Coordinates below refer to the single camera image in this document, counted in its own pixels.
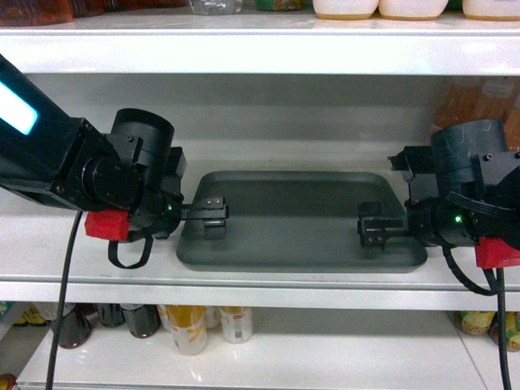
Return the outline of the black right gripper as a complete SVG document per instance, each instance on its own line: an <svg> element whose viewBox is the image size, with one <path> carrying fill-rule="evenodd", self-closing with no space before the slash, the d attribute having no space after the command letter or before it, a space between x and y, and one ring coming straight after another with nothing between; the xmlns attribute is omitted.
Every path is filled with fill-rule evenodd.
<svg viewBox="0 0 520 390"><path fill-rule="evenodd" d="M408 226L404 219L381 217L379 201L364 201L357 208L357 233L362 248L384 247L391 238L408 236L408 228L426 247L477 245L468 212L440 195L431 147L406 146L389 160L392 169L399 171L408 185Z"/></svg>

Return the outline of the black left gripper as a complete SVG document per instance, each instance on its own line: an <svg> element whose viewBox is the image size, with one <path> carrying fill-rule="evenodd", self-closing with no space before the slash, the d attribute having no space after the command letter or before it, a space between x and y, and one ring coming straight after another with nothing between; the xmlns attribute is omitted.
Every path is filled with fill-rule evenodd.
<svg viewBox="0 0 520 390"><path fill-rule="evenodd" d="M145 152L137 164L144 182L139 205L131 211L130 241L147 236L162 240L179 226L184 196L180 191L186 168L181 147L171 147L161 156ZM222 240L226 236L229 208L223 197L203 198L188 208L188 220L202 220L206 241Z"/></svg>

